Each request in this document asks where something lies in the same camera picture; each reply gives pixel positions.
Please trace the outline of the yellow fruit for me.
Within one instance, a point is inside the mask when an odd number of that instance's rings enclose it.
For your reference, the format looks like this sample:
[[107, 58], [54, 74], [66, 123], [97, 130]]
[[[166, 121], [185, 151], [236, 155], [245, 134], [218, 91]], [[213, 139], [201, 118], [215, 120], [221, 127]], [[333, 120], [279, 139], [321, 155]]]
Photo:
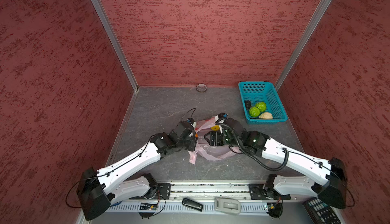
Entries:
[[220, 127], [218, 125], [215, 125], [213, 127], [211, 127], [211, 130], [213, 131], [219, 131], [220, 130]]

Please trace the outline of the pink plastic bag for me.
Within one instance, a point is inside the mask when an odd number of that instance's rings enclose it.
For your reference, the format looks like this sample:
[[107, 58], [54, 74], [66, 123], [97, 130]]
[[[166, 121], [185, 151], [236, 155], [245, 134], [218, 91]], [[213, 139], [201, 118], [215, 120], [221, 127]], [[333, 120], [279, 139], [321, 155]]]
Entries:
[[238, 147], [230, 148], [227, 145], [224, 146], [211, 146], [204, 139], [204, 135], [208, 132], [212, 132], [211, 127], [215, 126], [215, 117], [210, 119], [197, 121], [195, 132], [198, 134], [197, 147], [195, 151], [188, 153], [190, 154], [189, 162], [195, 164], [197, 157], [203, 157], [208, 161], [220, 161], [234, 155], [241, 153]]

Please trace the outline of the dark avocado fruit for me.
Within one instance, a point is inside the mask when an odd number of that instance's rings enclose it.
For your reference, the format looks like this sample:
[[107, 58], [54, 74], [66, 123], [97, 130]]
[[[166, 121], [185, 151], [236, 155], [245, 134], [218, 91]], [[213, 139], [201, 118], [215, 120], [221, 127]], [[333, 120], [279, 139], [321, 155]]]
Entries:
[[246, 110], [249, 110], [252, 107], [251, 102], [249, 100], [245, 100], [244, 105]]

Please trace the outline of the green fruit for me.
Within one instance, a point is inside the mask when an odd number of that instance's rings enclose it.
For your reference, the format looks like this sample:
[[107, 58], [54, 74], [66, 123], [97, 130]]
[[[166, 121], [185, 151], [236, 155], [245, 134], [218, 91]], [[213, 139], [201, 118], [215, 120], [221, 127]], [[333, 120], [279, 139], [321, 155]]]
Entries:
[[248, 114], [249, 114], [250, 117], [257, 118], [257, 117], [260, 116], [261, 111], [258, 109], [258, 107], [253, 106], [253, 107], [249, 108]]
[[267, 110], [267, 105], [265, 102], [257, 102], [255, 107], [260, 111], [260, 113], [263, 113]]

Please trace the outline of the beige brown fruit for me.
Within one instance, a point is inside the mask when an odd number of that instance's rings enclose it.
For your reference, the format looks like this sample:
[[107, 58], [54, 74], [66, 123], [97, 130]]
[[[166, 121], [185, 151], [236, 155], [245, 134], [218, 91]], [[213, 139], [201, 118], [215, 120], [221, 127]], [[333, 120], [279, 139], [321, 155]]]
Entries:
[[273, 115], [270, 112], [264, 112], [259, 115], [259, 119], [273, 119]]

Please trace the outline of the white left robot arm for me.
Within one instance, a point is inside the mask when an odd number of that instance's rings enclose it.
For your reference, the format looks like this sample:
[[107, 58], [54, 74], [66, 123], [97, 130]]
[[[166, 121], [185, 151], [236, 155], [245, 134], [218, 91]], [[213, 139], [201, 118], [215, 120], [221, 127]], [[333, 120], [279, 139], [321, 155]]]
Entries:
[[196, 122], [188, 118], [169, 134], [157, 133], [139, 150], [99, 170], [90, 167], [77, 183], [76, 194], [84, 217], [91, 221], [113, 204], [134, 197], [151, 198], [158, 184], [151, 174], [128, 180], [143, 168], [181, 150], [194, 151], [197, 145]]

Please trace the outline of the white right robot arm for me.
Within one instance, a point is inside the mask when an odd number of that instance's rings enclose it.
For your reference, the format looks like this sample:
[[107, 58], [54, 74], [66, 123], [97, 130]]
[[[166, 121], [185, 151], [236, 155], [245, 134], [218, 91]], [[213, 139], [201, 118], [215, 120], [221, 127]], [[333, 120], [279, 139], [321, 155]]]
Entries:
[[[232, 118], [215, 117], [206, 124], [209, 127], [219, 126], [217, 131], [206, 134], [211, 146], [237, 147], [237, 154], [243, 154], [275, 173], [268, 177], [264, 185], [266, 193], [317, 197], [334, 208], [348, 207], [346, 166], [342, 160], [307, 155], [264, 133], [247, 131]], [[301, 176], [283, 177], [276, 174], [284, 168], [293, 169]]]

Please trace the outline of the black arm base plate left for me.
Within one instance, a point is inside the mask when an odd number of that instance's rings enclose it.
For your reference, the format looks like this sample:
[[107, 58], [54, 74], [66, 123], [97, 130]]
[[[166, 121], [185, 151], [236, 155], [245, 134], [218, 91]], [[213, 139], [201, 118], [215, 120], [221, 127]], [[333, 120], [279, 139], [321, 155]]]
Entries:
[[170, 183], [158, 183], [145, 195], [141, 197], [132, 197], [131, 200], [158, 200], [160, 197], [168, 199], [170, 197], [171, 186]]

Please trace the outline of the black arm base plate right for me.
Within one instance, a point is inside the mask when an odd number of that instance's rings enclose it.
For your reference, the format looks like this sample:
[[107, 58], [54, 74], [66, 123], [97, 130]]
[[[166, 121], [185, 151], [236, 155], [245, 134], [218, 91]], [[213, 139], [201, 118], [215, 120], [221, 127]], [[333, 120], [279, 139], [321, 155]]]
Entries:
[[252, 200], [290, 200], [290, 195], [280, 195], [273, 189], [266, 190], [264, 184], [251, 183], [248, 185], [249, 194]]

